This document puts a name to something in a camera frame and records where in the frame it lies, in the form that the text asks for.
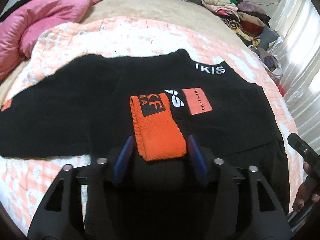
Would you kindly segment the right hand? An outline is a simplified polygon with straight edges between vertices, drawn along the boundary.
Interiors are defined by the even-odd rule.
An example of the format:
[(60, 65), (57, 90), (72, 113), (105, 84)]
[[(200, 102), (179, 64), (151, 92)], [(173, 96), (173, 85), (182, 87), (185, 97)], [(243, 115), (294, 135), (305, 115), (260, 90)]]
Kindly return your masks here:
[(319, 201), (319, 186), (315, 180), (315, 174), (308, 163), (303, 164), (303, 168), (307, 177), (305, 181), (299, 186), (295, 200), (293, 202), (293, 210), (300, 211), (306, 204), (306, 201), (311, 198), (314, 203)]

